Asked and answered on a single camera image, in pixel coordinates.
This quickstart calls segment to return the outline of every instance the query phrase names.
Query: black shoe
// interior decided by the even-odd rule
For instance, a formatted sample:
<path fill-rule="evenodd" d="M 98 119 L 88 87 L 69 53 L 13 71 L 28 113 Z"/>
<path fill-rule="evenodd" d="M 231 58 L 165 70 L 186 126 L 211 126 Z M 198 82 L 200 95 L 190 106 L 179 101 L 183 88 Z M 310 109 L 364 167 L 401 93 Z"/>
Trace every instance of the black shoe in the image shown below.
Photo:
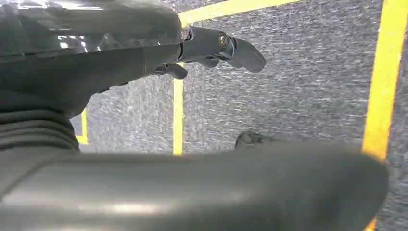
<path fill-rule="evenodd" d="M 273 141 L 274 139 L 271 137 L 246 131 L 238 136 L 237 141 L 235 142 L 235 148 L 251 148 Z"/>

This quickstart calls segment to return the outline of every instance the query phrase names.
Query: robotic hand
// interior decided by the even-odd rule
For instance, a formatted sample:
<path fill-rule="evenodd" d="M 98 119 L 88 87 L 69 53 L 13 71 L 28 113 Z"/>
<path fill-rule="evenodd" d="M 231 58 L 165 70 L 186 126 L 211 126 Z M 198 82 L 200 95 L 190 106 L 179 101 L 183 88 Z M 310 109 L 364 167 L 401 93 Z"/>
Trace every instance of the robotic hand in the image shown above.
<path fill-rule="evenodd" d="M 266 64 L 261 52 L 247 41 L 228 36 L 222 31 L 190 27 L 176 61 L 197 62 L 213 68 L 220 60 L 254 73 L 262 71 Z M 176 79 L 184 79 L 187 76 L 187 71 L 174 63 L 161 65 L 153 72 L 155 75 L 164 73 L 171 74 Z"/>

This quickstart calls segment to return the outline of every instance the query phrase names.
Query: gray carpet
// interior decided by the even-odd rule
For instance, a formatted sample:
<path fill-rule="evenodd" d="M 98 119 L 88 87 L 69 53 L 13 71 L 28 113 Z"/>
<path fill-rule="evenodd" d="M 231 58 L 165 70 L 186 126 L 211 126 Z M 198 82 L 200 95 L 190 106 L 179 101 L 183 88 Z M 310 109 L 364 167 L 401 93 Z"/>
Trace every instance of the gray carpet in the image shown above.
<path fill-rule="evenodd" d="M 181 12 L 220 1 L 166 2 Z M 226 64 L 187 65 L 184 151 L 232 149 L 244 130 L 288 141 L 361 144 L 381 6 L 381 0 L 306 0 L 195 23 L 250 41 L 268 64 L 260 74 Z M 407 79 L 406 41 L 387 158 L 390 194 L 378 216 L 382 231 L 408 230 Z M 172 98 L 168 76 L 94 96 L 89 145 L 82 149 L 171 153 Z"/>

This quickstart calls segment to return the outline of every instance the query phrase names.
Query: yellow tape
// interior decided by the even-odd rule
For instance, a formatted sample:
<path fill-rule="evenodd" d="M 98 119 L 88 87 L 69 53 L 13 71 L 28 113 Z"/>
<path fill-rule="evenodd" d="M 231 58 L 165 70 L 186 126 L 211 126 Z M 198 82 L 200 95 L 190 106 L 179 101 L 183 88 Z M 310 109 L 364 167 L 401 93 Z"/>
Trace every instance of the yellow tape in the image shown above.
<path fill-rule="evenodd" d="M 362 150 L 384 160 L 407 25 L 408 0 L 385 0 L 382 6 Z M 374 229 L 375 221 L 366 231 Z"/>
<path fill-rule="evenodd" d="M 78 142 L 80 144 L 88 144 L 88 134 L 87 134 L 87 110 L 81 113 L 81 127 L 82 127 L 82 135 L 77 136 Z"/>
<path fill-rule="evenodd" d="M 301 0 L 229 0 L 182 12 L 180 18 L 184 26 L 202 20 L 259 10 L 297 1 Z"/>
<path fill-rule="evenodd" d="M 173 155 L 180 156 L 183 152 L 183 80 L 173 79 Z"/>

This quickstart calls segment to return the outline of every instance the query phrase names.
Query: screw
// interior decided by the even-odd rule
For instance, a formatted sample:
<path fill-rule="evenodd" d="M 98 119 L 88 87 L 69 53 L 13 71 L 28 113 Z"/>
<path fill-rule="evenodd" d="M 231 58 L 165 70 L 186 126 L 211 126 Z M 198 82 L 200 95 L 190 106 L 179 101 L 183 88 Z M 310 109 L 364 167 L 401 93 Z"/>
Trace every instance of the screw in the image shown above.
<path fill-rule="evenodd" d="M 228 36 L 225 34 L 222 34 L 219 37 L 219 42 L 221 43 L 221 46 L 226 47 L 228 45 Z"/>

